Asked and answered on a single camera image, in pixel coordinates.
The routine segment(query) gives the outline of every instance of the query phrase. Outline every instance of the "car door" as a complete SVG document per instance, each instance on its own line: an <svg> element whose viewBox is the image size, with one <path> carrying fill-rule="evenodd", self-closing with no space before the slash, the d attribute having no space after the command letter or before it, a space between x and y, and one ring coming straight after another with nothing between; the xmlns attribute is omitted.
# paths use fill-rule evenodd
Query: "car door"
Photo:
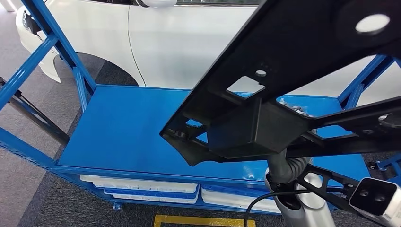
<svg viewBox="0 0 401 227"><path fill-rule="evenodd" d="M131 48L146 86L193 88L257 4L180 0L165 8L130 6Z"/></svg>

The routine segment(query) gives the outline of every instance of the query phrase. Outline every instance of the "white plastic tray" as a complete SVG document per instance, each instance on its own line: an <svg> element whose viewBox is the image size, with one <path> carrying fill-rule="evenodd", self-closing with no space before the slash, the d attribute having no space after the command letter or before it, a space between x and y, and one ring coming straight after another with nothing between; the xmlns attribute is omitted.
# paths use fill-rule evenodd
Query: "white plastic tray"
<svg viewBox="0 0 401 227"><path fill-rule="evenodd" d="M170 198L170 197L158 197L158 196L143 196L143 195L126 195L126 194L113 194L114 198L118 199L128 199L128 200L146 200L146 201L157 201L157 202L175 202L175 203L188 203L195 204L198 200L199 192L196 194L195 199L180 199L180 198Z"/></svg>
<svg viewBox="0 0 401 227"><path fill-rule="evenodd" d="M111 178L95 175L81 175L82 181L92 182L101 188L135 189L159 192L195 193L196 183L175 183L165 181L147 181L128 178Z"/></svg>
<svg viewBox="0 0 401 227"><path fill-rule="evenodd" d="M204 203L246 209L255 197L214 192L202 188L202 199ZM252 209L277 214L281 213L273 199L261 200Z"/></svg>

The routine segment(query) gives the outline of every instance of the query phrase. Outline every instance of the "blue metal cart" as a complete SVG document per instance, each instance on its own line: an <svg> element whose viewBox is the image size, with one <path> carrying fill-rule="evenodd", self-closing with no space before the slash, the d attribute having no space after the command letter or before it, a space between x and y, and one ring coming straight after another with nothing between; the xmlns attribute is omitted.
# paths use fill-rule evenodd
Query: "blue metal cart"
<svg viewBox="0 0 401 227"><path fill-rule="evenodd" d="M145 203L244 211L240 208L206 204L201 197L195 204L116 199L105 194L102 189L96 188L92 183L80 180L79 176L98 175L237 188L263 189L265 187L263 181L267 168L265 161L204 162L190 167L180 154L159 136L160 129L188 95L188 90L96 84L44 2L42 0L22 1L47 38L12 78L2 84L0 107L3 108L9 102L58 139L60 143L66 145L66 148L59 160L53 160L0 128L0 146L3 149L108 201L117 210L123 203ZM18 88L53 46L73 72L83 111L71 138L18 93ZM307 106L308 113L314 116L349 109L356 106L361 93L393 62L393 58L376 56L337 98L291 95L281 98L292 105ZM318 134L324 138L347 133L349 134L339 126L318 129ZM369 176L362 156L359 154L316 157L314 164L358 180Z"/></svg>

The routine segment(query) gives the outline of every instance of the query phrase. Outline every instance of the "blue metal shelf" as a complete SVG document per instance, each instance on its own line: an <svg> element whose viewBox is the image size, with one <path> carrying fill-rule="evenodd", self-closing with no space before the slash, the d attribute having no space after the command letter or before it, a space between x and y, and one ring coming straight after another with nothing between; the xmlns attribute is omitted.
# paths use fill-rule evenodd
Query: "blue metal shelf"
<svg viewBox="0 0 401 227"><path fill-rule="evenodd" d="M265 161L210 161L191 167L159 136L160 129L188 93L188 90L177 89L99 85L53 170L149 180L264 187L264 172L267 168ZM282 98L288 103L305 106L314 116L341 110L336 98ZM347 133L341 127L328 127L318 132L325 137ZM361 155L317 157L314 162L320 167L355 179L369 176Z"/></svg>

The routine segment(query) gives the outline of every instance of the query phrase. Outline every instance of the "black mounting bracket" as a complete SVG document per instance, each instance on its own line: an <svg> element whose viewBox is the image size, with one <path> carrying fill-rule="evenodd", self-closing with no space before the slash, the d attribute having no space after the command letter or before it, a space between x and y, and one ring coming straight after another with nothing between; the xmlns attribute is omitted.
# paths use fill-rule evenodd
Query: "black mounting bracket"
<svg viewBox="0 0 401 227"><path fill-rule="evenodd" d="M401 1L269 0L261 4L160 132L189 165L401 149L401 97L312 118L276 99L363 57L401 58ZM390 22L357 32L372 14ZM227 90L246 76L264 88L244 98ZM187 124L197 121L201 126ZM339 125L352 135L323 139L313 129ZM197 137L207 133L208 142Z"/></svg>

